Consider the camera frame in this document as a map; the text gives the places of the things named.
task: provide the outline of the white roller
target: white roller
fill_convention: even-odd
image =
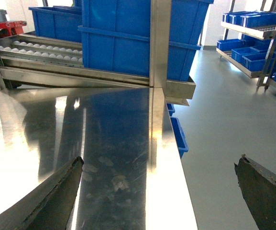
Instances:
[[[34,55],[35,56],[41,56],[41,53],[40,52],[35,52]]]
[[[45,57],[45,58],[48,58],[49,55],[48,55],[48,53],[42,53],[41,56]]]
[[[50,54],[49,57],[50,58],[56,58],[56,55],[55,54]]]

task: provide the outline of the white wall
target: white wall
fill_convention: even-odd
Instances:
[[[236,0],[234,11],[244,11],[247,1],[255,0]],[[214,0],[210,5],[205,24],[201,44],[203,46],[216,46],[218,40],[223,39],[224,28],[221,26],[222,15],[229,11],[231,0]],[[228,39],[238,38],[239,33],[229,31]]]

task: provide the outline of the epoxy floor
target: epoxy floor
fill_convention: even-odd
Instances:
[[[200,230],[258,230],[238,186],[242,154],[276,174],[276,92],[256,91],[215,50],[198,51],[191,69],[197,88],[190,107],[175,106],[187,137],[182,158]]]

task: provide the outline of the red machine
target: red machine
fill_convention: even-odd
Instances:
[[[7,21],[0,23],[0,38],[9,37],[13,35],[23,34],[23,26],[26,26],[25,21]]]

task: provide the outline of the metal shelving rack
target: metal shelving rack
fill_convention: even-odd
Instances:
[[[263,0],[260,8],[261,11],[264,10],[265,3],[266,3],[266,0]],[[235,0],[232,0],[229,12],[233,12],[234,5],[235,5]],[[270,12],[274,12],[274,11],[276,11],[276,0],[272,1],[272,5],[270,8]],[[222,52],[219,49],[217,49],[217,52],[220,54],[221,57],[228,60],[235,67],[237,67],[239,70],[245,73],[249,78],[258,78],[257,88],[259,88],[260,86],[265,86],[265,89],[266,89],[269,83],[265,82],[265,78],[266,77],[269,78],[272,75],[273,67],[276,62],[276,57],[275,57],[275,60],[271,64],[271,60],[273,58],[274,51],[276,49],[276,25],[256,27],[256,28],[246,28],[243,26],[234,25],[234,24],[225,23],[225,22],[221,22],[221,25],[225,27],[225,32],[223,36],[224,40],[227,39],[229,30],[234,30],[242,34],[257,38],[259,40],[272,39],[266,54],[265,65],[263,66],[262,71],[257,71],[257,72],[251,72],[250,70],[242,66],[240,63],[233,60],[231,58],[231,51]]]

